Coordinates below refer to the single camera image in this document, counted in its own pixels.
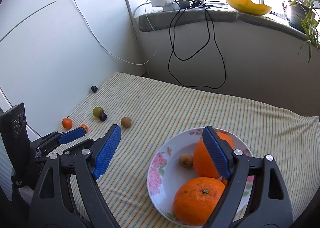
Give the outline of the small tangerine with stem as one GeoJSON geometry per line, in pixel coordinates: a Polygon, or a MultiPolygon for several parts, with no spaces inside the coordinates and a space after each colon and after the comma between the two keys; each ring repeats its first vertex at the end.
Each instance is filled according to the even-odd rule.
{"type": "Polygon", "coordinates": [[[72,120],[71,120],[69,117],[65,117],[65,118],[62,120],[62,126],[63,126],[65,129],[69,130],[69,129],[72,128],[73,122],[72,122],[72,120]]]}

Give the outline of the tiny orange kumquat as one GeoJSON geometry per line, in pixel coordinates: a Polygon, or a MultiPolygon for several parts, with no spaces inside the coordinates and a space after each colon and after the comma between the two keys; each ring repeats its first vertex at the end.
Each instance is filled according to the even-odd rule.
{"type": "Polygon", "coordinates": [[[88,126],[85,124],[80,125],[81,128],[85,130],[85,132],[88,132],[88,126]]]}

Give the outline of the dark purple grape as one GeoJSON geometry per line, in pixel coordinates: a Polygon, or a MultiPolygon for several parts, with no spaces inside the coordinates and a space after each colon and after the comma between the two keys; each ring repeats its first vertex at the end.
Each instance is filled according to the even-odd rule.
{"type": "Polygon", "coordinates": [[[99,119],[104,122],[107,120],[107,114],[105,114],[104,112],[102,114],[100,114],[99,119]]]}

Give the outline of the large orange with stem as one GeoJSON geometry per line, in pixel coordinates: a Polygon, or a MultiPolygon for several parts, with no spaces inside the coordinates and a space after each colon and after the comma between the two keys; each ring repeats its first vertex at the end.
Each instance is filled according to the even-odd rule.
{"type": "Polygon", "coordinates": [[[219,202],[225,185],[214,178],[195,178],[183,184],[175,194],[173,212],[186,225],[202,226],[219,202]]]}

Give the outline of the large smooth orange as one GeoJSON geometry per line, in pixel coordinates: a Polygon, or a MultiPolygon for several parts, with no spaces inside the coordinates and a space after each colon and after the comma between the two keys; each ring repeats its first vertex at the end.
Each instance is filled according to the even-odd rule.
{"type": "Polygon", "coordinates": [[[221,175],[218,173],[213,160],[204,145],[201,137],[193,153],[193,165],[195,172],[199,177],[218,179],[221,175]]]}

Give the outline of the small brown longan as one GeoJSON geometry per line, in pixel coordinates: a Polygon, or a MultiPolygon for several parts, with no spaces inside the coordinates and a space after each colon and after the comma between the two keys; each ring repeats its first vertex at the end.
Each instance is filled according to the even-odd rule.
{"type": "Polygon", "coordinates": [[[182,154],[178,158],[178,164],[183,168],[187,168],[187,169],[193,168],[193,165],[194,165],[193,156],[191,154],[182,154]]]}

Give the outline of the medium mandarin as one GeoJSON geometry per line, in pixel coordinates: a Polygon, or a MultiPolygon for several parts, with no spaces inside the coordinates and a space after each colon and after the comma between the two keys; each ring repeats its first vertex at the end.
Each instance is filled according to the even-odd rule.
{"type": "Polygon", "coordinates": [[[225,186],[227,186],[228,181],[227,181],[225,178],[222,178],[222,179],[221,179],[221,182],[222,182],[225,186]]]}

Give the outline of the green grape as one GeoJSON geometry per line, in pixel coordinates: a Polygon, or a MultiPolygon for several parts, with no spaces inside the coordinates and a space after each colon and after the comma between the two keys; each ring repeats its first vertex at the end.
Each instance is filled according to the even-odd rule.
{"type": "Polygon", "coordinates": [[[104,109],[101,107],[96,106],[95,108],[93,108],[93,116],[99,118],[101,114],[104,113],[104,109]]]}

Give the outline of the brown kiwi fruit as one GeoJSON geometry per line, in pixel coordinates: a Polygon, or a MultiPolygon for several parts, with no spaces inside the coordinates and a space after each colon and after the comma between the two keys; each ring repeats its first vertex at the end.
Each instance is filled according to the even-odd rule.
{"type": "Polygon", "coordinates": [[[123,128],[129,128],[132,124],[132,119],[129,116],[126,116],[120,120],[120,123],[123,128]]]}

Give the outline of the striped tablecloth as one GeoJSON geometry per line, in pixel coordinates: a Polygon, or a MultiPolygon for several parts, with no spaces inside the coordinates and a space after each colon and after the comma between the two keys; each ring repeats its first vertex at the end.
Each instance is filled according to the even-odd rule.
{"type": "Polygon", "coordinates": [[[99,188],[122,227],[174,227],[154,208],[147,175],[156,151],[184,130],[211,125],[241,138],[255,157],[274,156],[297,219],[319,188],[319,118],[250,99],[183,88],[117,73],[68,114],[96,140],[129,116],[121,142],[99,188]],[[107,120],[93,116],[96,106],[107,120]]]}

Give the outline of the floral white ceramic plate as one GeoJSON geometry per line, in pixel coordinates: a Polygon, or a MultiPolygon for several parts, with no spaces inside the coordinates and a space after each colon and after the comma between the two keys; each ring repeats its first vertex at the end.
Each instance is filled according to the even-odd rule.
{"type": "Polygon", "coordinates": [[[179,158],[190,162],[200,140],[203,127],[185,130],[177,134],[156,151],[151,160],[147,189],[155,209],[167,220],[182,227],[189,227],[179,220],[174,212],[174,197],[179,188],[186,182],[198,178],[193,166],[182,167],[179,158]]]}

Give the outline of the grey windowsill mat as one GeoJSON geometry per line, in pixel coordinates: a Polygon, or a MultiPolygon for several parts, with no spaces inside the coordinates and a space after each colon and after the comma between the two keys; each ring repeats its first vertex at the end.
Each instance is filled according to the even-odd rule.
{"type": "Polygon", "coordinates": [[[237,11],[226,11],[213,9],[208,11],[208,15],[204,14],[204,9],[188,9],[186,11],[158,11],[140,15],[137,19],[138,29],[140,32],[152,32],[153,30],[168,29],[171,21],[177,23],[178,26],[184,26],[193,23],[204,22],[205,20],[212,20],[220,23],[236,23],[243,22],[252,26],[266,28],[275,32],[283,33],[285,35],[294,37],[303,42],[307,41],[307,36],[282,23],[266,16],[254,16],[250,14],[239,13],[237,11]]]}

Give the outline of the potted spider plant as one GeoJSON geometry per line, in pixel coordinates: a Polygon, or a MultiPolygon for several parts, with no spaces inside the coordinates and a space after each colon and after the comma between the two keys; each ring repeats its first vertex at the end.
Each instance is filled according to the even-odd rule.
{"type": "Polygon", "coordinates": [[[317,0],[284,0],[281,3],[282,13],[290,26],[306,35],[306,41],[300,46],[308,48],[308,61],[312,57],[312,48],[319,50],[319,19],[316,17],[317,0]]]}

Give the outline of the yellow bowl on windowsill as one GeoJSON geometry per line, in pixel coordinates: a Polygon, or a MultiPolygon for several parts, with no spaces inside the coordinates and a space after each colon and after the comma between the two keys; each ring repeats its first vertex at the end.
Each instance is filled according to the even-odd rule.
{"type": "Polygon", "coordinates": [[[271,6],[253,3],[252,0],[226,0],[226,2],[237,11],[250,15],[262,16],[272,10],[271,6]]]}

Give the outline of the dark stone by wall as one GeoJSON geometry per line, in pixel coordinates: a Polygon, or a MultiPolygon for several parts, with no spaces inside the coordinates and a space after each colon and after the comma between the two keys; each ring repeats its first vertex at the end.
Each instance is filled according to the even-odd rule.
{"type": "Polygon", "coordinates": [[[96,93],[98,91],[98,88],[96,86],[92,86],[91,90],[92,90],[93,93],[96,93]]]}

